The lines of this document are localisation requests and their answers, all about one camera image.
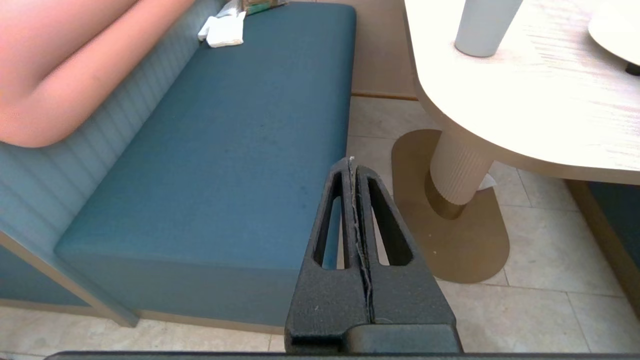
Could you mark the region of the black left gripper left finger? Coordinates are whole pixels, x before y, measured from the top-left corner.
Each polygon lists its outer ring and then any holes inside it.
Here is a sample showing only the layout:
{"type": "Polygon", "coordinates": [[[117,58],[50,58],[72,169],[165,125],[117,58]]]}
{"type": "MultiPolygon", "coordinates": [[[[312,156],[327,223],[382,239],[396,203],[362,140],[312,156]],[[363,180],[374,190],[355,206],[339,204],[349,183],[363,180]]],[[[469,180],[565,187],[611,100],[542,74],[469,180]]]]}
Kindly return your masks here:
{"type": "Polygon", "coordinates": [[[340,352],[345,334],[370,323],[370,285],[356,208],[351,158],[331,167],[285,322],[288,352],[340,352]],[[333,203],[340,199],[344,269],[323,267],[333,203]]]}

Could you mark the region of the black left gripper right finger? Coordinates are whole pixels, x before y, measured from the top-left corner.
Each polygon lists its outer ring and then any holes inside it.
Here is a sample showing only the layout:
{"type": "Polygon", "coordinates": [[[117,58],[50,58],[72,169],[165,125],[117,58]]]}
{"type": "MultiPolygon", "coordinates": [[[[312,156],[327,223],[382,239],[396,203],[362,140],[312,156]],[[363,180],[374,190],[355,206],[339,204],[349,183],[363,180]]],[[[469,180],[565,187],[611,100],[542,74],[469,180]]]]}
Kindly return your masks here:
{"type": "Polygon", "coordinates": [[[355,190],[369,319],[455,330],[454,312],[380,176],[359,166],[355,190]]]}

